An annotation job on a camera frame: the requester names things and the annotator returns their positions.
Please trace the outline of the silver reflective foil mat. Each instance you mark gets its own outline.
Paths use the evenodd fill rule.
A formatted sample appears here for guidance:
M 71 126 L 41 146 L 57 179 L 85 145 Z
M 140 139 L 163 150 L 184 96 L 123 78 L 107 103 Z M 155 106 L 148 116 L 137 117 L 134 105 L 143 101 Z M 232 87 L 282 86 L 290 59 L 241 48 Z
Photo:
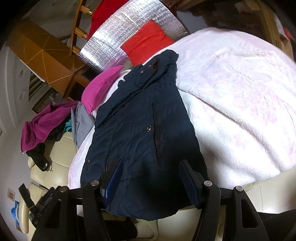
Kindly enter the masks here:
M 189 35 L 161 1 L 128 1 L 96 30 L 79 57 L 99 72 L 118 65 L 130 66 L 128 56 L 120 47 L 149 20 L 155 21 L 174 41 Z

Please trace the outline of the brown wooden cabinet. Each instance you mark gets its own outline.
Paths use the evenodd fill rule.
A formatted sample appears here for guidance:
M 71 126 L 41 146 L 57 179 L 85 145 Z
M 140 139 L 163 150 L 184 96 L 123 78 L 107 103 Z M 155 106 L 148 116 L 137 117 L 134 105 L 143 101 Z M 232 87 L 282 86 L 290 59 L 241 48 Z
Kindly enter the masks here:
M 81 100 L 90 70 L 70 48 L 29 19 L 21 20 L 7 40 L 8 47 L 41 80 L 65 99 Z

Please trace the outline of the grey garment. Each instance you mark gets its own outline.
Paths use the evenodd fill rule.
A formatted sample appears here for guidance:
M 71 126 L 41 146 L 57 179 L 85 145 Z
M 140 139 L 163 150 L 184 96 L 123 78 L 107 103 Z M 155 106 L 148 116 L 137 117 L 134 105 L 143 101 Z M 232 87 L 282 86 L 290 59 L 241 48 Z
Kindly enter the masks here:
M 76 108 L 71 108 L 72 135 L 77 148 L 81 146 L 91 131 L 94 122 L 93 115 L 87 112 L 82 102 L 78 102 Z

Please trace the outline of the cream leather headboard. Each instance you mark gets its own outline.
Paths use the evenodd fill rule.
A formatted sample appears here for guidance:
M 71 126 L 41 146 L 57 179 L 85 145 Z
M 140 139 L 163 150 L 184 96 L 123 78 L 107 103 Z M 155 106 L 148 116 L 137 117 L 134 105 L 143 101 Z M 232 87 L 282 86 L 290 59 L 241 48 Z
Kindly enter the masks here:
M 73 135 L 66 132 L 57 142 L 45 142 L 44 156 L 50 164 L 48 171 L 41 171 L 32 158 L 28 158 L 28 166 L 31 170 L 30 178 L 32 179 L 28 190 L 30 198 L 35 204 L 51 187 L 68 185 L 68 172 L 76 153 L 77 148 Z

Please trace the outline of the red cloth on railing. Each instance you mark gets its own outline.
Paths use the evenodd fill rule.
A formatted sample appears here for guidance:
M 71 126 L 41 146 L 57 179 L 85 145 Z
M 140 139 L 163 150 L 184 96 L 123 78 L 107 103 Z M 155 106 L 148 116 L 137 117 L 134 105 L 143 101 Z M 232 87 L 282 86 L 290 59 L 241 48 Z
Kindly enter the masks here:
M 96 32 L 96 30 L 119 8 L 126 4 L 128 0 L 103 0 L 100 2 L 91 18 L 91 26 L 88 39 Z

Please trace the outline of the navy blue padded jacket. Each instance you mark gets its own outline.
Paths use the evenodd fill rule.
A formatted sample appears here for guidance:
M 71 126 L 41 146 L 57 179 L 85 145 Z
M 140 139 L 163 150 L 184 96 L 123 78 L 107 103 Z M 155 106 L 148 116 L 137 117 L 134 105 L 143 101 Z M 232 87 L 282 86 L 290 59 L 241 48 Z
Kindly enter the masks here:
M 179 163 L 208 178 L 194 127 L 176 87 L 178 54 L 171 50 L 138 65 L 100 106 L 80 178 L 98 179 L 114 161 L 123 174 L 111 204 L 113 215 L 148 221 L 190 205 Z

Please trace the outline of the purple garment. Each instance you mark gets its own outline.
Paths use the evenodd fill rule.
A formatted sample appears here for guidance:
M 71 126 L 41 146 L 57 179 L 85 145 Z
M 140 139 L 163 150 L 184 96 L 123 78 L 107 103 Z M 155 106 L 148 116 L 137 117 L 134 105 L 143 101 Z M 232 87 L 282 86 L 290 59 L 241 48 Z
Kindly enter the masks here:
M 77 107 L 79 101 L 66 101 L 49 104 L 31 121 L 25 122 L 21 134 L 21 152 L 32 150 L 37 144 L 43 143 L 50 132 L 60 125 Z

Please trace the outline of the white fleece bed blanket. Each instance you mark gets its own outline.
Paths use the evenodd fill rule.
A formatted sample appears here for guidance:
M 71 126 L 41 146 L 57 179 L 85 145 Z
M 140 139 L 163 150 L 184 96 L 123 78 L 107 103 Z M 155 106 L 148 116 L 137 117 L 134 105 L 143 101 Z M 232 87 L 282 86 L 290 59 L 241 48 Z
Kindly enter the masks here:
M 179 56 L 176 87 L 207 167 L 205 180 L 231 189 L 295 166 L 295 63 L 283 51 L 245 32 L 206 28 L 142 65 L 166 50 Z M 97 114 L 131 71 L 119 75 Z M 82 187 L 94 125 L 71 163 L 70 189 Z

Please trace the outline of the red pillow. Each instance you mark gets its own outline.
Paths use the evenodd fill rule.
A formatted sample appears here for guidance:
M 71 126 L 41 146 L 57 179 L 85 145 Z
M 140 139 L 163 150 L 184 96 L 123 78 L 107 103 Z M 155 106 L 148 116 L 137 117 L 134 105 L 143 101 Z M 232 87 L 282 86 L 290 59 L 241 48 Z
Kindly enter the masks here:
M 173 43 L 174 40 L 166 35 L 155 21 L 149 20 L 120 48 L 129 57 L 132 65 L 137 66 Z

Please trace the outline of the teal garment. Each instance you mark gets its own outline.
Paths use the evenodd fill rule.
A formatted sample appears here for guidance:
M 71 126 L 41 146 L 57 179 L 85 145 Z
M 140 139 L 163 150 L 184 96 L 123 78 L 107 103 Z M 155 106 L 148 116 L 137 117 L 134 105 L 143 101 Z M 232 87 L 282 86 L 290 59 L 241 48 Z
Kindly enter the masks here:
M 64 128 L 64 132 L 72 132 L 72 120 L 69 119 L 66 123 L 65 123 L 65 128 Z

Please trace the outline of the magenta pillow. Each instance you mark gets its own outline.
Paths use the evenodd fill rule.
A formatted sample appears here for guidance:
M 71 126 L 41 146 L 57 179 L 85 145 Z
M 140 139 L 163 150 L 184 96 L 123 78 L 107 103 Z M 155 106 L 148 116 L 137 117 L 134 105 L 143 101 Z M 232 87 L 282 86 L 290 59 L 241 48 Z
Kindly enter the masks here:
M 109 68 L 96 76 L 84 89 L 81 102 L 91 114 L 103 101 L 108 90 L 118 78 L 123 65 Z

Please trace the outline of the wooden spindle railing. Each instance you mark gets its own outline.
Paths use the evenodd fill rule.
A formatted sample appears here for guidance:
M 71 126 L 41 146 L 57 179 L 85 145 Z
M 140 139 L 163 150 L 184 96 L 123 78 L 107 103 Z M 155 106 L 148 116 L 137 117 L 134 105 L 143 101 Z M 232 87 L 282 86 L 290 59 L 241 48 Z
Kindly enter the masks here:
M 93 10 L 86 6 L 87 0 L 79 0 L 77 4 L 77 9 L 75 13 L 74 23 L 72 27 L 72 32 L 70 36 L 70 55 L 79 55 L 81 49 L 76 45 L 77 38 L 82 38 L 87 40 L 88 33 L 80 28 L 80 22 L 83 15 L 92 16 Z

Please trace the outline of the black garment on headboard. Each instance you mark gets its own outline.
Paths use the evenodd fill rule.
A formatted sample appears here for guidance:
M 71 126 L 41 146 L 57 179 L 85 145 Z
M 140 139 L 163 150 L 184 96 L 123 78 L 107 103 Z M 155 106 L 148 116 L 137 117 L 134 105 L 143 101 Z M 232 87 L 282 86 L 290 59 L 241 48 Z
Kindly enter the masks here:
M 49 171 L 51 162 L 45 156 L 46 142 L 49 144 L 54 144 L 62 139 L 63 134 L 66 133 L 65 130 L 59 132 L 58 130 L 52 130 L 49 136 L 44 142 L 38 143 L 36 147 L 31 150 L 26 151 L 28 157 L 32 158 L 35 165 L 42 171 Z

